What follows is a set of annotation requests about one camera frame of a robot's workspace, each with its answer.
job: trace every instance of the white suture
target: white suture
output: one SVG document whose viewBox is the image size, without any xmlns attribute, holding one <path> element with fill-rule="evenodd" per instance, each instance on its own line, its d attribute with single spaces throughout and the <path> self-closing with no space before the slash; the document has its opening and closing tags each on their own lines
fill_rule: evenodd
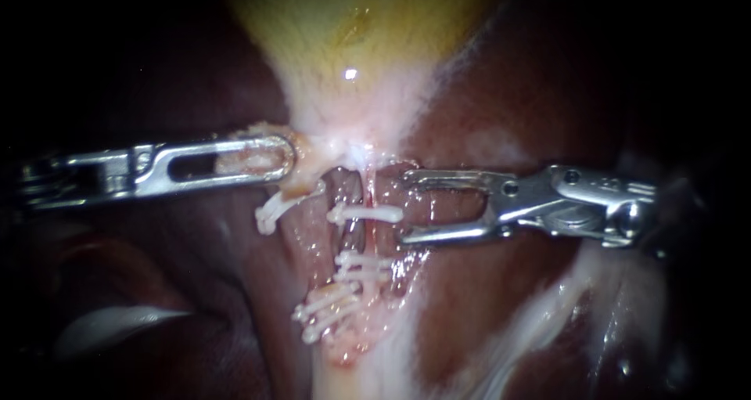
<svg viewBox="0 0 751 400">
<path fill-rule="evenodd" d="M 348 296 L 352 296 L 359 288 L 360 287 L 357 283 L 340 286 L 333 293 L 330 293 L 317 301 L 311 302 L 308 305 L 297 305 L 295 307 L 295 312 L 292 315 L 292 320 L 303 323 L 323 308 L 327 308 L 334 305 L 336 302 L 342 301 Z"/>
<path fill-rule="evenodd" d="M 344 225 L 346 220 L 355 218 L 373 219 L 376 221 L 396 224 L 404 218 L 404 211 L 400 207 L 391 205 L 365 207 L 362 205 L 346 205 L 339 203 L 336 204 L 328 214 L 326 214 L 326 219 L 336 225 Z"/>
<path fill-rule="evenodd" d="M 320 319 L 317 319 L 312 326 L 307 326 L 305 330 L 303 330 L 303 342 L 305 344 L 315 343 L 321 338 L 321 335 L 327 328 L 360 309 L 362 309 L 360 302 L 355 301 L 349 305 L 337 308 L 331 315 L 322 316 Z"/>
<path fill-rule="evenodd" d="M 326 193 L 326 184 L 322 180 L 318 180 L 314 191 L 294 199 L 283 200 L 282 192 L 277 192 L 266 201 L 263 207 L 256 209 L 256 225 L 258 226 L 258 232 L 265 236 L 273 234 L 276 230 L 276 222 L 291 207 L 299 204 L 303 200 L 310 199 L 314 196 L 320 196 L 324 193 Z"/>
</svg>

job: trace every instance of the yellow fat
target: yellow fat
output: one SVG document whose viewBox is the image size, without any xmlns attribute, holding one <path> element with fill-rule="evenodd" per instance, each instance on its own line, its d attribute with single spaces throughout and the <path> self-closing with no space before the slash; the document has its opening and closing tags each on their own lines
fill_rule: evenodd
<svg viewBox="0 0 751 400">
<path fill-rule="evenodd" d="M 228 1 L 277 74 L 337 96 L 367 92 L 395 67 L 445 61 L 498 0 Z M 343 78 L 350 68 L 356 85 Z"/>
</svg>

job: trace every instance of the white membrane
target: white membrane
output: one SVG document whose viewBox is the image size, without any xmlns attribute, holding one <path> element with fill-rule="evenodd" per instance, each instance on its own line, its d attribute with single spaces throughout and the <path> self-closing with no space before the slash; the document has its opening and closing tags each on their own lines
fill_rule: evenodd
<svg viewBox="0 0 751 400">
<path fill-rule="evenodd" d="M 68 325 L 55 342 L 58 360 L 102 350 L 126 338 L 163 323 L 168 319 L 189 315 L 153 306 L 112 307 L 90 312 Z"/>
<path fill-rule="evenodd" d="M 545 349 L 560 335 L 586 291 L 591 293 L 592 338 L 583 346 L 589 353 L 593 384 L 597 383 L 603 357 L 626 338 L 640 341 L 656 355 L 665 312 L 665 282 L 662 273 L 638 252 L 604 249 L 598 242 L 582 242 L 569 272 L 546 291 L 531 298 L 516 313 L 509 326 L 492 337 L 458 374 L 447 391 L 427 398 L 504 398 L 509 378 L 526 354 Z M 478 383 L 477 374 L 486 373 Z"/>
</svg>

